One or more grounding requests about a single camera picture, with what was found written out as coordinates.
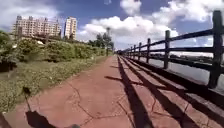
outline high-rise building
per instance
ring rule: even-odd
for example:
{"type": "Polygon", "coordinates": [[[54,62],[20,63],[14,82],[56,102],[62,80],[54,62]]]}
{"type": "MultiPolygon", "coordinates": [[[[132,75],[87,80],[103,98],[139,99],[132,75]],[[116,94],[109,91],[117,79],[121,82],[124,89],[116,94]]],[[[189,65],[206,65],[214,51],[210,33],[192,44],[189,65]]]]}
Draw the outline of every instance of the high-rise building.
{"type": "Polygon", "coordinates": [[[28,19],[23,19],[21,16],[17,16],[16,23],[13,25],[12,32],[14,34],[22,34],[26,36],[34,35],[49,35],[58,36],[61,31],[58,20],[55,22],[45,19],[33,19],[30,16],[28,19]]]}
{"type": "Polygon", "coordinates": [[[65,22],[65,33],[64,36],[67,38],[70,38],[71,36],[75,40],[75,34],[76,34],[76,27],[77,27],[77,20],[73,17],[68,17],[65,22]]]}

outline river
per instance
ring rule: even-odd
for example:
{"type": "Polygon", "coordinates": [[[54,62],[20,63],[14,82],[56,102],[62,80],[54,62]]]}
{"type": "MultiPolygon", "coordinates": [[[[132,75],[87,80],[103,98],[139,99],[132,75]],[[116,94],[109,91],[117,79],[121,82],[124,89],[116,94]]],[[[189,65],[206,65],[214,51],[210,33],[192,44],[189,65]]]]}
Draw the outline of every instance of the river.
{"type": "MultiPolygon", "coordinates": [[[[158,67],[163,67],[163,61],[150,59],[149,63],[158,67]]],[[[199,68],[193,68],[185,65],[180,65],[176,63],[169,63],[169,70],[182,74],[188,78],[200,81],[201,83],[207,85],[209,80],[209,72],[199,68]]],[[[221,75],[218,81],[217,90],[224,92],[224,75],[221,75]]]]}

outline grass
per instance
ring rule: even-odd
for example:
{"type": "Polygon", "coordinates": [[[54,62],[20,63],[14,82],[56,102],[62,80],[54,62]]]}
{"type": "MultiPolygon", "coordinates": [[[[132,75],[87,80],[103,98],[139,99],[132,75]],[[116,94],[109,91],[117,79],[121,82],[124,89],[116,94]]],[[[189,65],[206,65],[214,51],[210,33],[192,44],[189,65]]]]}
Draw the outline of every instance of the grass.
{"type": "Polygon", "coordinates": [[[36,61],[18,63],[18,67],[8,73],[0,73],[0,111],[12,110],[24,101],[22,87],[29,87],[32,95],[53,87],[73,74],[89,68],[105,57],[95,59],[74,59],[69,62],[50,63],[36,61]]]}

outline brick pavement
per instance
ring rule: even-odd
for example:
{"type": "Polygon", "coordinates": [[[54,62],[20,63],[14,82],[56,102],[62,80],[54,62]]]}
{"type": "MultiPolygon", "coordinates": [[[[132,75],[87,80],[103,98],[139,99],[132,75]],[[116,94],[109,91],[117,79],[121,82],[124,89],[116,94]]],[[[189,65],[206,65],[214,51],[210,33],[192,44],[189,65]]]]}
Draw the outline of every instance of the brick pavement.
{"type": "Polygon", "coordinates": [[[5,118],[13,128],[224,127],[222,109],[186,91],[144,67],[112,56],[29,98],[32,112],[22,103],[5,118]]]}

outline fence rail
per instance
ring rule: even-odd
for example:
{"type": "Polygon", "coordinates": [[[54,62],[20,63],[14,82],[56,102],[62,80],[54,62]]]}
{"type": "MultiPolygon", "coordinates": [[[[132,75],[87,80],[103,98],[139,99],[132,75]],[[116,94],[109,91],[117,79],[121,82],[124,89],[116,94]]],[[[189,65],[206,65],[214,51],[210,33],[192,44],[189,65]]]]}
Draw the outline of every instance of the fence rail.
{"type": "Polygon", "coordinates": [[[187,65],[190,67],[200,68],[204,70],[210,71],[209,76],[209,83],[208,88],[215,88],[217,86],[217,82],[219,79],[219,76],[224,73],[224,68],[221,66],[222,63],[222,54],[224,52],[223,47],[223,39],[222,35],[224,34],[224,26],[222,24],[222,14],[221,11],[216,10],[213,12],[213,28],[194,32],[194,33],[188,33],[184,35],[180,35],[177,37],[170,37],[170,31],[167,30],[165,32],[165,39],[151,43],[150,38],[148,39],[148,43],[146,45],[142,45],[142,43],[139,43],[139,46],[131,47],[129,49],[126,49],[123,51],[123,54],[126,57],[129,58],[136,58],[138,57],[138,60],[140,61],[141,57],[146,58],[146,63],[149,63],[149,59],[156,59],[164,61],[163,69],[167,69],[169,66],[169,62],[187,65]],[[213,36],[213,47],[182,47],[182,48],[170,48],[170,42],[177,41],[177,40],[184,40],[184,39],[190,39],[190,38],[196,38],[196,37],[203,37],[203,36],[213,36]],[[159,45],[159,44],[165,44],[165,49],[150,49],[151,46],[159,45]],[[152,52],[164,52],[165,54],[162,56],[155,56],[151,54],[152,52]],[[204,53],[212,53],[213,59],[211,60],[211,64],[209,63],[202,63],[202,62],[194,62],[189,61],[183,58],[172,58],[170,56],[170,52],[204,52],[204,53]]]}

